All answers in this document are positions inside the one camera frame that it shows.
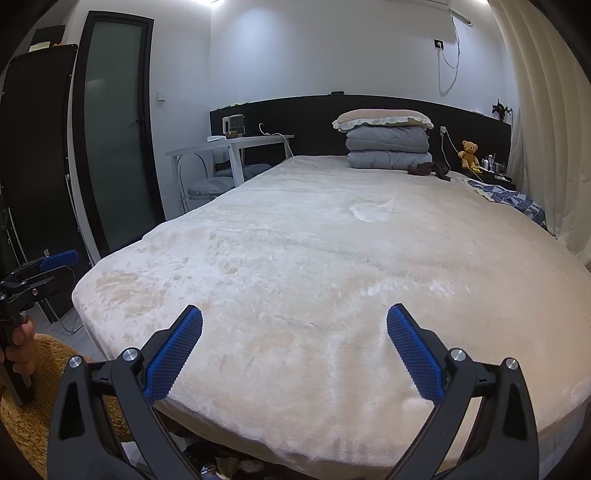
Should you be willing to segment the person's left hand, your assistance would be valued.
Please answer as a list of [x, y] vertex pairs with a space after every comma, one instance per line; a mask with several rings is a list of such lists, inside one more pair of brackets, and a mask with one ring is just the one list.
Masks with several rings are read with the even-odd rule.
[[12, 370], [21, 376], [30, 376], [36, 369], [38, 345], [35, 339], [36, 326], [29, 316], [13, 331], [12, 344], [1, 351], [1, 363], [5, 358], [13, 363]]

